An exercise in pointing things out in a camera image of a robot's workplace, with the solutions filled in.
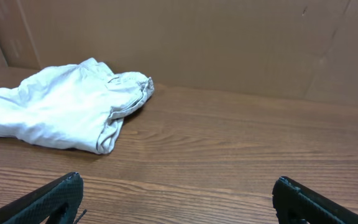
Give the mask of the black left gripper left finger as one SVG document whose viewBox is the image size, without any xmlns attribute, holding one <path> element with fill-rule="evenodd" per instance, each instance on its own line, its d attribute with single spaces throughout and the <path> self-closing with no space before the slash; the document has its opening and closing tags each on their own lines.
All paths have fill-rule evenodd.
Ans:
<svg viewBox="0 0 358 224">
<path fill-rule="evenodd" d="M 83 179 L 70 172 L 0 208 L 3 224 L 72 224 L 83 215 L 78 208 L 83 199 Z"/>
</svg>

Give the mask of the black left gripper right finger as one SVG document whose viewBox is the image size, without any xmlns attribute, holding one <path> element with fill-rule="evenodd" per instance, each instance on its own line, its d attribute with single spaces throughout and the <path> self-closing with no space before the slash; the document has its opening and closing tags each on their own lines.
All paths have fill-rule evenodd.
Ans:
<svg viewBox="0 0 358 224">
<path fill-rule="evenodd" d="M 358 214 L 285 176 L 273 187 L 272 203 L 279 224 L 358 224 Z"/>
</svg>

